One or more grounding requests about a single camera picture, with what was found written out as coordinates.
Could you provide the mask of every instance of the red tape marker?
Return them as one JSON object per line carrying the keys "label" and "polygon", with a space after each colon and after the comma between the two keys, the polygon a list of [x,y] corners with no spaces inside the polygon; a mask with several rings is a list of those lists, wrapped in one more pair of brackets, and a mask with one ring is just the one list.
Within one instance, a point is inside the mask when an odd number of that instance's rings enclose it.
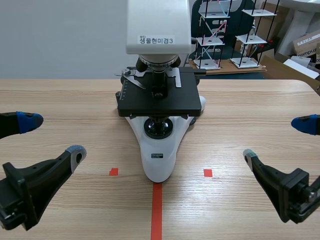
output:
{"label": "red tape marker", "polygon": [[162,240],[162,183],[153,183],[151,240]]}
{"label": "red tape marker", "polygon": [[212,178],[212,169],[204,169],[204,176],[207,178]]}
{"label": "red tape marker", "polygon": [[118,176],[118,168],[111,168],[111,171],[109,171],[109,176]]}

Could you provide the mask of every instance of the blue fingertip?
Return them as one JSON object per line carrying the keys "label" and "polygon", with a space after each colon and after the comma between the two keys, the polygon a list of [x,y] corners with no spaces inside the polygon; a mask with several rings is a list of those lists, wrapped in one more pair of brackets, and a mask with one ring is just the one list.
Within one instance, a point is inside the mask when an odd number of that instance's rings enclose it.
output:
{"label": "blue fingertip", "polygon": [[17,111],[16,118],[18,121],[20,134],[25,134],[39,128],[44,122],[44,118],[38,113],[33,113],[32,116],[29,117],[24,112]]}
{"label": "blue fingertip", "polygon": [[292,120],[291,126],[300,132],[317,135],[317,119],[316,114],[308,116],[307,119],[296,117]]}

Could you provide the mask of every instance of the white shelf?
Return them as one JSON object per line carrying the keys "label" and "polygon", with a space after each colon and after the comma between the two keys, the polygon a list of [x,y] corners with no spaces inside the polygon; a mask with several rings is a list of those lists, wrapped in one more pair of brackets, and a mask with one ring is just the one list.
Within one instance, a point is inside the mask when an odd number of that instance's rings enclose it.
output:
{"label": "white shelf", "polygon": [[274,14],[273,12],[264,10],[264,9],[255,9],[253,10],[252,14],[252,9],[247,9],[247,10],[242,10],[242,12],[252,16],[252,17],[267,17],[267,16],[276,16],[277,14]]}
{"label": "white shelf", "polygon": [[242,61],[241,61],[241,66],[239,66],[240,64],[240,57],[237,58],[231,58],[230,61],[238,68],[238,69],[249,69],[249,68],[258,68],[260,67],[260,64],[258,65],[258,63],[254,60],[252,60],[250,57],[243,57]]}
{"label": "white shelf", "polygon": [[226,16],[223,12],[199,12],[199,14],[204,18],[204,19],[228,19],[230,18],[229,16]]}
{"label": "white shelf", "polygon": [[202,44],[202,37],[197,37],[196,38],[200,46],[220,46],[220,45],[225,45],[220,38],[218,37],[205,37],[204,42]]}
{"label": "white shelf", "polygon": [[[193,61],[196,67],[199,69],[200,60],[194,60]],[[219,70],[219,64],[211,59],[203,59],[201,60],[201,69],[205,70]]]}
{"label": "white shelf", "polygon": [[266,44],[267,42],[263,40],[262,38],[258,37],[257,35],[250,35],[247,40],[248,34],[241,35],[241,36],[235,36],[237,39],[239,39],[244,44]]}

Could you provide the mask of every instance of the black microscope stage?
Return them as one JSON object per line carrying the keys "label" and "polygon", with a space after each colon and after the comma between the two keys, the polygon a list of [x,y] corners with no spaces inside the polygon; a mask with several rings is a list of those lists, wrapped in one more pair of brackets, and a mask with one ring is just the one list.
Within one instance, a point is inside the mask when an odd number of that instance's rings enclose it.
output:
{"label": "black microscope stage", "polygon": [[145,73],[144,77],[134,77],[146,89],[142,89],[122,77],[123,86],[117,99],[119,116],[199,117],[202,107],[195,74],[203,75],[205,72],[188,67],[179,68],[179,71],[181,87],[176,87],[175,77],[168,77],[168,95],[163,99],[155,99],[152,96],[153,74],[151,72]]}

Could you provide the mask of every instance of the label sticker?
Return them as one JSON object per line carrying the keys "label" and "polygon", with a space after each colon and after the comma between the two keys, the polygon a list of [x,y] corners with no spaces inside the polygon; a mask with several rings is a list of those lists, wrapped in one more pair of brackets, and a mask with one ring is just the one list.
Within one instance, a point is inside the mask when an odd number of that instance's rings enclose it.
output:
{"label": "label sticker", "polygon": [[307,38],[307,39],[305,39],[305,40],[303,40],[303,41],[299,41],[299,42],[297,43],[297,45],[300,46],[300,45],[302,45],[302,44],[308,43],[308,42],[310,42],[310,41],[312,41],[312,40],[315,40],[315,39],[317,39],[317,38],[320,38],[320,34],[317,34],[317,35],[314,35],[314,36],[312,36],[312,37],[309,37],[309,38]]}
{"label": "label sticker", "polygon": [[175,45],[176,36],[173,35],[138,35],[139,45]]}
{"label": "label sticker", "polygon": [[152,159],[163,159],[164,155],[162,153],[152,153],[151,158]]}

